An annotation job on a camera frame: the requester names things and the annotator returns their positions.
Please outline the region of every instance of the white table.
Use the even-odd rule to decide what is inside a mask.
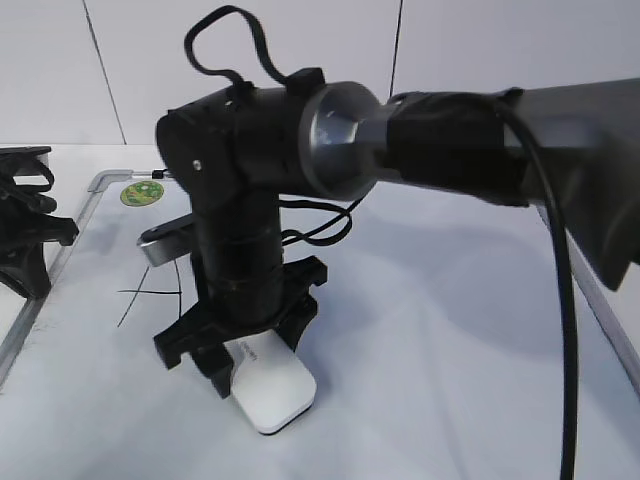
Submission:
[[[96,151],[126,152],[119,166],[129,168],[156,161],[152,147],[112,148]],[[296,215],[285,221],[318,221]],[[165,372],[143,327],[58,356],[52,325],[14,367],[33,378],[32,394],[10,376],[0,396],[0,477],[557,478],[560,320],[550,241],[533,209],[379,185],[344,242],[287,250],[311,253],[330,280],[314,293],[320,315],[299,348],[319,385],[300,421],[260,437],[188,360]],[[167,308],[153,312],[160,323]],[[638,478],[640,404],[579,292],[577,310],[577,478]],[[51,364],[34,362],[45,344]],[[114,346],[131,369],[111,363]]]
[[[53,213],[76,217],[87,197],[91,180],[103,170],[162,168],[155,147],[149,145],[53,145],[49,165],[56,177],[51,196],[58,202]],[[47,265],[59,251],[58,245],[46,245]],[[24,305],[24,300],[0,284],[0,343]]]

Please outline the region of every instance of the black wire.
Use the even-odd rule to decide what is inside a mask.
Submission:
[[[165,292],[159,290],[118,290],[118,293],[147,293],[151,295],[180,295],[180,292]]]
[[[339,205],[334,205],[332,203],[315,202],[311,200],[280,200],[280,206],[283,208],[310,208],[338,213],[338,215],[333,217],[331,220],[305,233],[293,229],[283,230],[282,245],[288,246],[293,245],[297,242],[306,242],[313,246],[326,247],[338,243],[340,240],[345,238],[353,228],[353,218],[351,217],[351,213],[358,205],[360,205],[360,203],[362,203],[362,200],[364,200],[364,197],[352,202],[351,205],[349,205],[347,208],[341,207]],[[313,238],[315,235],[331,228],[344,218],[347,219],[347,223],[338,233],[335,233],[334,235],[330,235],[328,237]]]
[[[260,25],[260,21],[251,13],[243,10],[242,8],[234,7],[232,5],[225,5],[223,7],[214,10],[209,15],[204,17],[198,23],[196,23],[191,29],[187,32],[187,35],[184,37],[184,51],[187,55],[187,59],[193,68],[195,68],[200,73],[205,75],[213,75],[213,76],[221,76],[226,77],[233,83],[236,87],[241,87],[244,84],[244,79],[242,76],[231,69],[222,69],[222,70],[212,70],[204,67],[196,58],[193,53],[193,42],[196,37],[205,29],[213,25],[215,22],[220,20],[222,17],[225,17],[231,13],[238,13],[245,19],[247,24],[249,25],[249,29],[251,30],[251,35],[253,37],[253,43],[256,48],[256,53],[258,54],[258,60],[260,61],[260,65],[265,72],[276,82],[281,85],[284,85],[287,78],[280,73],[280,71],[275,67],[273,62],[271,61],[271,57],[269,56],[269,50],[267,48],[267,40],[264,35],[264,30],[262,29],[262,25]]]
[[[142,278],[140,279],[140,283],[138,284],[138,288],[136,288],[134,290],[135,295],[131,299],[131,302],[129,302],[129,306],[127,307],[127,309],[125,310],[124,314],[122,315],[122,318],[118,322],[118,328],[120,328],[120,325],[122,325],[122,322],[124,322],[124,319],[127,318],[127,315],[129,315],[129,311],[131,310],[131,307],[133,307],[133,304],[135,303],[136,298],[138,298],[138,294],[140,293],[140,289],[142,288],[142,284],[144,283],[144,279],[147,278],[148,274],[149,274],[149,267],[147,267],[145,269],[144,273],[142,274]]]
[[[562,318],[562,339],[564,357],[564,411],[562,420],[562,459],[560,480],[572,480],[575,470],[576,440],[578,430],[578,328],[573,296],[571,260],[567,247],[564,215],[558,197],[540,158],[540,146],[526,124],[506,104],[497,101],[494,108],[505,124],[513,131],[522,144],[525,154],[531,160],[544,192],[545,207],[549,219],[549,229],[556,260],[556,275],[560,311]]]
[[[178,278],[178,318],[180,318],[182,316],[182,281],[180,280],[178,262],[174,260],[173,266],[176,268],[176,277]]]

